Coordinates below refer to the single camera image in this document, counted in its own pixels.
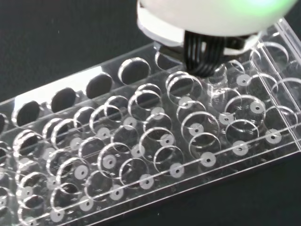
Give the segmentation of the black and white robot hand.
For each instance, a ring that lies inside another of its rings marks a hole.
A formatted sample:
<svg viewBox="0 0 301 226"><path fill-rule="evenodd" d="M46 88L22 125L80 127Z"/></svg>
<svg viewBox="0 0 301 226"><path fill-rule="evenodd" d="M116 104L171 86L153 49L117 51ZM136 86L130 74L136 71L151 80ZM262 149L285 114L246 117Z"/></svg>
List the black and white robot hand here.
<svg viewBox="0 0 301 226"><path fill-rule="evenodd" d="M294 0L139 0L137 25L193 76L251 50Z"/></svg>

